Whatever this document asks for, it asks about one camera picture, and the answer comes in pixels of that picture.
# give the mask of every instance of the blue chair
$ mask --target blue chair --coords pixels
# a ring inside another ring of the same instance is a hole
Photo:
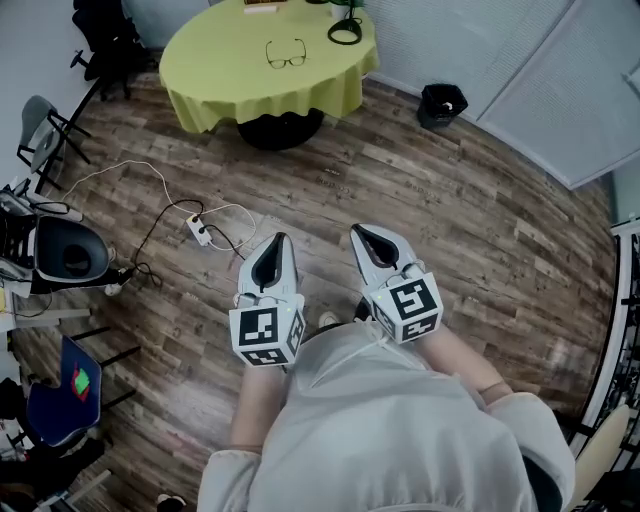
[[[103,363],[95,361],[77,341],[105,329],[62,337],[60,386],[52,388],[40,383],[31,386],[26,419],[30,430],[47,446],[58,447],[71,442],[98,424],[101,412],[135,394],[135,390],[102,405],[102,370],[140,350],[140,346],[122,352]]]

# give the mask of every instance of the shoe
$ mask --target shoe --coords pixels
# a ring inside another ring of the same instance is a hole
[[[169,496],[168,494],[161,494],[156,500],[159,511],[178,512],[187,506],[187,502],[180,496]]]
[[[353,315],[353,321],[356,321],[356,318],[360,319],[363,322],[366,322],[368,318],[372,318],[371,316],[371,309],[369,309],[369,304],[367,303],[367,301],[364,299],[364,297],[362,299],[360,299],[360,302],[358,303],[358,306],[356,307],[356,312]]]
[[[327,327],[333,324],[339,324],[340,319],[338,316],[332,311],[325,311],[320,315],[320,320],[318,320],[318,327]]]

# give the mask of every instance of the wooden floor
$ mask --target wooden floor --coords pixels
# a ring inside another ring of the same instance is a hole
[[[346,320],[359,300],[349,226],[396,230],[434,271],[454,331],[516,389],[570,414],[581,409],[613,293],[603,186],[569,192],[463,121],[437,135],[424,131],[416,99],[371,82],[355,113],[326,120],[308,143],[281,153],[247,146],[232,123],[215,134],[184,132],[156,75],[141,76],[132,92],[130,101],[92,101],[80,117],[94,135],[82,142],[92,165],[67,151],[60,176],[67,190],[90,172],[142,160],[164,173],[174,200],[246,206],[258,232],[242,252],[277,231],[293,239],[309,332],[323,310]],[[167,204],[161,180],[140,164],[82,183],[68,201],[123,263]],[[113,327],[84,342],[100,359],[143,347],[107,372],[105,399],[128,386],[138,394],[106,415],[115,446],[81,480],[104,467],[116,477],[82,510],[149,511],[159,492],[193,504],[207,458],[225,446],[242,371],[227,333],[241,260],[200,247],[184,218],[170,210],[142,254],[164,280],[161,289],[139,277],[115,298],[57,293],[55,306],[90,306],[93,317],[15,335],[20,361],[53,376],[61,332]],[[237,209],[205,220],[236,241],[251,233]]]

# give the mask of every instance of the wall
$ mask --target wall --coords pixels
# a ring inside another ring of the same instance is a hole
[[[381,66],[372,77],[419,94],[456,84],[477,119],[533,54],[570,0],[365,0]]]
[[[122,3],[147,48],[164,48],[182,25],[209,7],[207,0],[122,0]]]
[[[578,187],[640,154],[639,59],[636,0],[575,0],[479,124]]]
[[[0,0],[0,187],[29,176],[16,156],[26,101],[39,94],[69,117],[91,86],[69,69],[76,49],[91,55],[72,15],[72,0]]]
[[[613,178],[613,223],[640,218],[640,158],[611,173]]]

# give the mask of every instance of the eyeglasses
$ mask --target eyeglasses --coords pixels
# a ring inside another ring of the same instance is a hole
[[[307,60],[307,47],[304,44],[304,41],[302,39],[294,39],[294,41],[300,41],[302,43],[302,48],[304,50],[304,55],[300,55],[297,57],[291,57],[290,59],[276,59],[276,60],[271,60],[269,58],[269,45],[271,43],[273,43],[273,41],[269,41],[265,47],[264,47],[264,52],[267,55],[267,62],[269,63],[269,65],[273,68],[273,69],[282,69],[283,67],[285,67],[287,65],[287,63],[291,64],[292,66],[302,66],[305,61]]]

